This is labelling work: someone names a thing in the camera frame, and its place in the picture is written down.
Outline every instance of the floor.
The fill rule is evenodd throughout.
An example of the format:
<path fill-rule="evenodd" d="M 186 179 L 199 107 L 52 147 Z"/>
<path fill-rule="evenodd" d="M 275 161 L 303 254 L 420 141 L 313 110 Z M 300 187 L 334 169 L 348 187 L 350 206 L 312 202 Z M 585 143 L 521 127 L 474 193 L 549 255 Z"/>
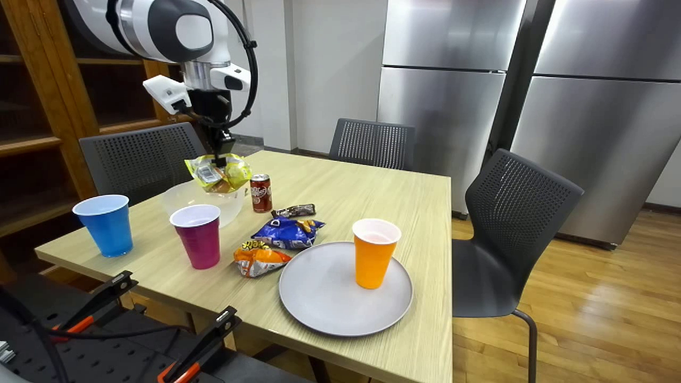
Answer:
<path fill-rule="evenodd" d="M 453 239 L 471 223 L 453 220 Z M 681 382 L 681 216 L 644 210 L 616 252 L 554 240 L 538 259 L 521 308 L 538 324 L 538 382 Z M 169 324 L 186 318 L 172 306 L 142 301 Z M 453 319 L 455 382 L 525 382 L 525 325 L 507 319 Z M 264 340 L 238 337 L 256 354 Z M 305 355 L 283 354 L 275 366 L 312 378 Z M 333 382 L 365 382 L 331 366 Z"/>

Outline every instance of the pink cup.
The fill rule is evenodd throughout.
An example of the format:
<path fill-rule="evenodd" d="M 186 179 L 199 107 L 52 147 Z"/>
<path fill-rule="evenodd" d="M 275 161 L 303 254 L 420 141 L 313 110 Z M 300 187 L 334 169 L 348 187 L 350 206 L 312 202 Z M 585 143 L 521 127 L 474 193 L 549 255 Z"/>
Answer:
<path fill-rule="evenodd" d="M 219 261 L 219 214 L 214 204 L 190 204 L 170 216 L 192 269 L 214 269 Z"/>

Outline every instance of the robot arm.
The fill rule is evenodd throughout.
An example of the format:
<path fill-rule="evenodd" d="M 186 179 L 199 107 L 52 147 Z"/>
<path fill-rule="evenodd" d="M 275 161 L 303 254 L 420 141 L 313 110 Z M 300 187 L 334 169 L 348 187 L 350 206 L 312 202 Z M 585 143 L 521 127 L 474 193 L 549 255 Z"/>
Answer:
<path fill-rule="evenodd" d="M 170 116 L 187 114 L 216 155 L 235 144 L 231 127 L 251 114 L 257 91 L 256 43 L 222 0 L 64 0 L 76 31 L 103 52 L 182 64 L 184 83 L 154 76 L 142 85 Z M 231 24 L 250 71 L 229 52 Z M 231 91 L 250 91 L 232 119 Z"/>

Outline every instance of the candy wrapper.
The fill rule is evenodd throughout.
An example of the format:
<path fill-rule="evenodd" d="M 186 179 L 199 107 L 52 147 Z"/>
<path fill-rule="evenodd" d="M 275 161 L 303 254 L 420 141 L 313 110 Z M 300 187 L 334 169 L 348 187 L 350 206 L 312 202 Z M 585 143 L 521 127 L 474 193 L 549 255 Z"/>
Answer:
<path fill-rule="evenodd" d="M 238 252 L 235 252 L 238 272 L 250 279 L 280 271 L 289 259 L 292 255 L 275 252 L 263 240 L 247 240 Z"/>
<path fill-rule="evenodd" d="M 282 210 L 273 210 L 273 218 L 312 218 L 315 216 L 315 204 L 296 204 Z"/>
<path fill-rule="evenodd" d="M 315 243 L 318 229 L 322 226 L 324 222 L 315 220 L 275 218 L 267 226 L 263 226 L 251 239 L 257 239 L 280 249 L 303 252 Z"/>
<path fill-rule="evenodd" d="M 214 165 L 214 155 L 186 160 L 192 179 L 206 191 L 229 193 L 242 187 L 251 176 L 251 169 L 236 154 L 224 154 L 225 169 Z"/>

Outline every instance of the table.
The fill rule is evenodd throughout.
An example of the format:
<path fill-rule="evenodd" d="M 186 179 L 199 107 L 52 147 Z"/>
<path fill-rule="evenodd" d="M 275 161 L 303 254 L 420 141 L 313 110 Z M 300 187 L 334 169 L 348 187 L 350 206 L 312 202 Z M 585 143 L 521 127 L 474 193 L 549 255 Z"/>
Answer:
<path fill-rule="evenodd" d="M 403 228 L 398 261 L 412 274 L 413 306 L 395 327 L 365 338 L 318 334 L 289 318 L 276 293 L 280 272 L 246 279 L 231 265 L 235 249 L 268 222 L 247 201 L 222 228 L 222 261 L 192 271 L 161 198 L 130 209 L 134 249 L 107 259 L 86 229 L 37 247 L 41 259 L 107 279 L 130 271 L 139 290 L 190 311 L 219 312 L 232 304 L 254 329 L 287 350 L 382 382 L 451 382 L 451 179 L 275 152 L 247 157 L 273 179 L 275 209 L 318 206 L 325 226 L 318 243 L 350 243 L 361 218 L 385 218 Z"/>

